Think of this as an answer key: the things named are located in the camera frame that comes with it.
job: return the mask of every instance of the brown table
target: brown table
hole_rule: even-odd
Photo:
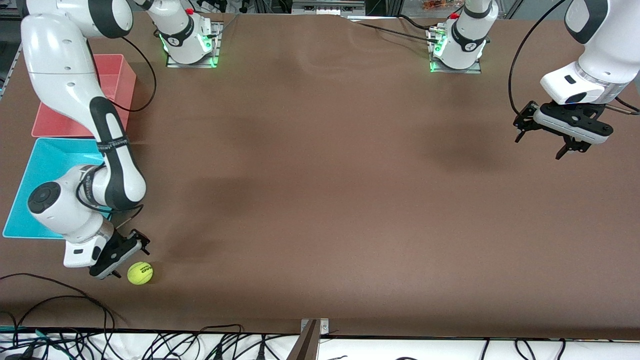
[[[561,161],[549,133],[516,145],[506,80],[531,22],[496,22],[483,73],[465,76],[429,73],[418,40],[333,16],[241,15],[217,69],[166,69],[151,21],[135,21],[158,89],[130,117],[148,182],[131,227],[153,241],[131,262],[150,260],[152,284],[64,268],[61,241],[3,239],[0,274],[73,284],[121,327],[295,332],[326,317],[337,334],[640,339],[640,122],[609,112],[611,139]],[[145,102],[139,55],[91,44],[125,54]],[[548,101],[540,77],[580,52],[562,23],[541,25],[516,68],[517,106]],[[640,102],[634,86],[623,98]],[[0,218],[37,107],[21,60],[0,102]],[[3,281],[0,307],[61,293]],[[102,314],[59,300],[25,325],[101,327]]]

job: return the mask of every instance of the blue bin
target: blue bin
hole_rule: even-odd
[[[94,139],[39,138],[24,171],[2,235],[5,238],[62,239],[29,213],[27,200],[33,189],[53,181],[79,164],[100,165],[102,155]]]

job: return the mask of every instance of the plastic container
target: plastic container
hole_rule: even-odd
[[[39,138],[24,171],[4,225],[5,238],[62,239],[62,236],[44,227],[29,213],[27,200],[33,189],[53,181],[79,164],[100,165],[102,155],[94,139]]]
[[[118,105],[131,109],[133,88],[136,84],[136,73],[127,63],[122,54],[93,55],[95,65],[100,76],[100,87],[104,95]],[[122,126],[127,129],[129,112],[117,108]],[[93,137],[84,126],[51,110],[40,103],[38,115],[31,130],[31,136],[40,137]]]

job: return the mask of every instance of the yellow tennis ball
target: yellow tennis ball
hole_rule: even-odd
[[[154,268],[151,264],[139,261],[129,268],[127,271],[127,279],[133,285],[146,284],[154,275]]]

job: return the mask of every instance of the round black joint cap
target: round black joint cap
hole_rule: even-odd
[[[46,209],[50,208],[60,197],[60,185],[49,181],[35,188],[29,200],[27,206],[30,212],[34,214],[42,214]]]

